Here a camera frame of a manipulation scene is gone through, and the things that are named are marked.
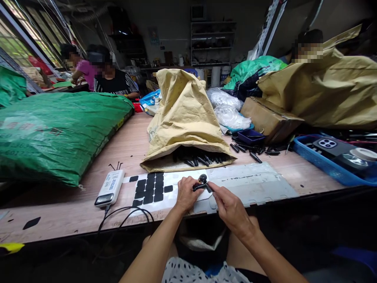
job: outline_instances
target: dark hair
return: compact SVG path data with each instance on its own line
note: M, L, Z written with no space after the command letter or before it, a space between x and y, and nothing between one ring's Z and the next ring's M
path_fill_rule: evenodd
M90 44L87 49L89 62L96 65L112 64L110 51L103 45Z
M292 47L291 62L293 59L297 59L298 51L301 47L312 43L323 43L323 33L320 29L313 29L298 35Z
M78 54L76 46L67 43L60 45L60 50L63 60L68 60L70 58L70 53Z

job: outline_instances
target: shelving unit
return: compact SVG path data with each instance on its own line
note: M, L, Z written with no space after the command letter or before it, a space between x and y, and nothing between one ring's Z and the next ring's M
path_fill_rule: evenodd
M191 22L191 65L228 66L236 22Z

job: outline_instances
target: red object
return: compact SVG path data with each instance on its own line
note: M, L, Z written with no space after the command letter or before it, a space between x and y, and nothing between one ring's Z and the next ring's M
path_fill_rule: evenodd
M140 103L133 103L133 104L134 104L136 113L144 112L143 109L141 108Z
M47 65L41 60L41 58L35 58L29 55L29 62L33 67L41 68L46 75L53 75L53 72L47 67Z

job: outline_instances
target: small purple box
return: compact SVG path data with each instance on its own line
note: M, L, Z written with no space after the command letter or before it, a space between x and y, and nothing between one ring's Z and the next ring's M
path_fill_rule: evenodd
M255 138L255 139L248 138L246 136L261 136L261 135L262 135L261 133L254 131L254 130L251 130L251 129L247 129L247 130L243 130L243 131L238 132L238 137L240 138L240 140L242 140L247 145L260 143L261 141L264 140L265 136L261 137L261 138Z

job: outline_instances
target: pink shirt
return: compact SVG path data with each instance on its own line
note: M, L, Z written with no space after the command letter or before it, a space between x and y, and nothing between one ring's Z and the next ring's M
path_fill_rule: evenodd
M84 78L88 83L89 90L94 90L94 76L96 75L95 67L93 67L89 61L82 59L76 67L77 70L83 72Z

